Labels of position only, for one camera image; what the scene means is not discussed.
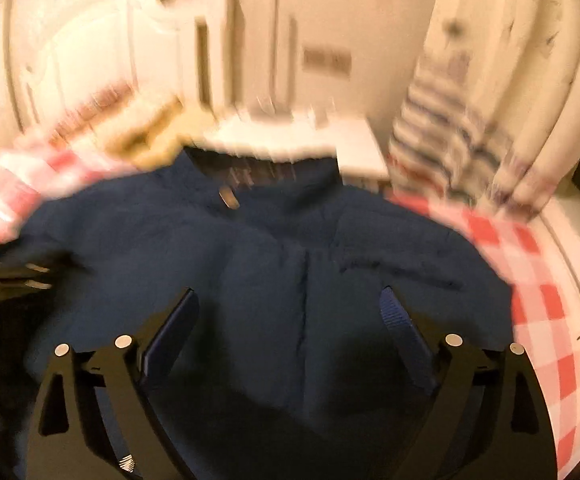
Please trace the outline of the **red white checkered bed cover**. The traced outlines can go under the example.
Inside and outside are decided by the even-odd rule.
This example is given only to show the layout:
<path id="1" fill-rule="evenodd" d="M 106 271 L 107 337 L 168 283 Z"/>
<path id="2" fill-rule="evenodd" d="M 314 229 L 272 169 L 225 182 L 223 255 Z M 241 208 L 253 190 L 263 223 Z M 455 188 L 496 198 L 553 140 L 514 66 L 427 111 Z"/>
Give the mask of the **red white checkered bed cover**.
<path id="1" fill-rule="evenodd" d="M 0 243 L 12 240 L 43 201 L 69 196 L 135 167 L 91 150 L 35 141 L 0 151 Z M 512 287 L 514 333 L 537 367 L 554 432 L 558 474 L 580 460 L 580 297 L 556 243 L 540 221 L 523 224 L 466 206 L 393 193 L 390 202 L 439 220 L 473 242 Z"/>

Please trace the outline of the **wall socket panel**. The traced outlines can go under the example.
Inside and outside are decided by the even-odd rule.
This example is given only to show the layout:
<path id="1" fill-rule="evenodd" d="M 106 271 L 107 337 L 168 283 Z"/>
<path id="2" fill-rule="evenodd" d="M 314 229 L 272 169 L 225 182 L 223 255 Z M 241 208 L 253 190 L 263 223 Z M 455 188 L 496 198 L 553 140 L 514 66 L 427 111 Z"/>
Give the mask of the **wall socket panel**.
<path id="1" fill-rule="evenodd" d="M 352 54 L 343 50 L 305 47 L 302 67 L 309 72 L 348 77 L 352 72 Z"/>

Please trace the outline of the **white bedside table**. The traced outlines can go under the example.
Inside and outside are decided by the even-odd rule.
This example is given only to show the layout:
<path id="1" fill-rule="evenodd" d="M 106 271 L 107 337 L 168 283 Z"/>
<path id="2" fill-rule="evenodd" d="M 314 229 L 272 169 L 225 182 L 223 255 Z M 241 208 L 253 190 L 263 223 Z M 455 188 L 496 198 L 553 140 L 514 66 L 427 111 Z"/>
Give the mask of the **white bedside table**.
<path id="1" fill-rule="evenodd" d="M 196 139 L 200 148 L 275 162 L 331 156 L 342 176 L 389 180 L 386 160 L 364 118 L 333 117 L 315 128 L 309 122 L 252 122 L 238 117 L 221 122 Z"/>

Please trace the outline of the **navy blue quilted jacket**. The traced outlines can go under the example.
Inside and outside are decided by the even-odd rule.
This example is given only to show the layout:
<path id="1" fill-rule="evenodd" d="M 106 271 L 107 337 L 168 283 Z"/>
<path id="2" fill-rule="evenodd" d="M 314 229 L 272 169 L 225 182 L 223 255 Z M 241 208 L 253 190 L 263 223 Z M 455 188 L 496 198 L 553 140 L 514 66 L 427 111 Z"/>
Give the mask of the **navy blue quilted jacket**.
<path id="1" fill-rule="evenodd" d="M 383 323 L 383 289 L 488 349 L 512 339 L 511 289 L 465 237 L 344 185 L 331 158 L 232 186 L 186 151 L 148 174 L 44 203 L 0 255 L 60 250 L 61 280 L 25 357 L 136 330 L 193 289 L 200 315 L 150 396 L 201 479 L 378 479 L 424 411 Z"/>

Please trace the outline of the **yellow blanket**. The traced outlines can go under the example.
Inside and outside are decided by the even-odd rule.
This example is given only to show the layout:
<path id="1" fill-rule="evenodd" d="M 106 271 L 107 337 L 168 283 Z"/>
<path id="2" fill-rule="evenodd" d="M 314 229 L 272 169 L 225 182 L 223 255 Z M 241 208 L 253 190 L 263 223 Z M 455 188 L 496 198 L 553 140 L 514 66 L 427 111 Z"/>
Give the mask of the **yellow blanket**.
<path id="1" fill-rule="evenodd" d="M 170 164 L 216 125 L 206 107 L 176 96 L 138 94 L 96 127 L 100 148 L 143 170 Z"/>

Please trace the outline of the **nautical print curtain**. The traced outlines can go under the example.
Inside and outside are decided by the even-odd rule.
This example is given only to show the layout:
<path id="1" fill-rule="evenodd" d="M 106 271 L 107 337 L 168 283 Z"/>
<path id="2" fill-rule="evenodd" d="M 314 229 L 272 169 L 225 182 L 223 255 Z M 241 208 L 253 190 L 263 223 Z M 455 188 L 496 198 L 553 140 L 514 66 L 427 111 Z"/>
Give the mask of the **nautical print curtain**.
<path id="1" fill-rule="evenodd" d="M 527 222 L 579 160 L 580 0 L 435 0 L 394 188 Z"/>

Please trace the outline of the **white wooden headboard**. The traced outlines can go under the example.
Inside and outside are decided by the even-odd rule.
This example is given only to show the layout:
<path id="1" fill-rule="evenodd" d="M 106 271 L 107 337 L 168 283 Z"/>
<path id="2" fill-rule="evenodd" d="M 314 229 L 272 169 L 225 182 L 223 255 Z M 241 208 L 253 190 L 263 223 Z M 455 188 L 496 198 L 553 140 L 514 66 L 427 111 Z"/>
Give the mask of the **white wooden headboard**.
<path id="1" fill-rule="evenodd" d="M 18 52 L 25 126 L 48 126 L 98 90 L 128 84 L 215 113 L 234 98 L 237 0 L 71 0 Z"/>

